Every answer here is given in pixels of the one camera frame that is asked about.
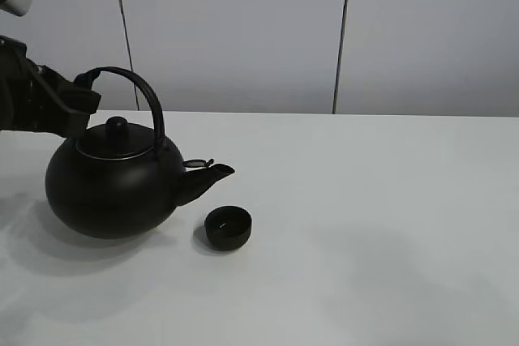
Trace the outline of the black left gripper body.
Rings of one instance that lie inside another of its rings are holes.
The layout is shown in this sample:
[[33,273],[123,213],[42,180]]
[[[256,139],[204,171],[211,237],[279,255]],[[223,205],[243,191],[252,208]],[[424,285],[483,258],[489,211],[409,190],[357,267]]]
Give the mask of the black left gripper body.
[[26,53],[24,43],[1,37],[1,129],[58,135],[58,95]]

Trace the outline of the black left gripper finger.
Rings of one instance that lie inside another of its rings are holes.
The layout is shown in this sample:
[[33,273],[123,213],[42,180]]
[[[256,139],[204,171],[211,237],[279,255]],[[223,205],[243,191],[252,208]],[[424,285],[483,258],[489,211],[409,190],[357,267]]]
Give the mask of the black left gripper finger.
[[67,107],[86,114],[97,112],[101,95],[92,90],[93,79],[87,73],[70,81],[57,72],[49,72],[48,83]]
[[63,110],[58,114],[56,135],[62,138],[79,138],[88,127],[89,114],[78,110]]

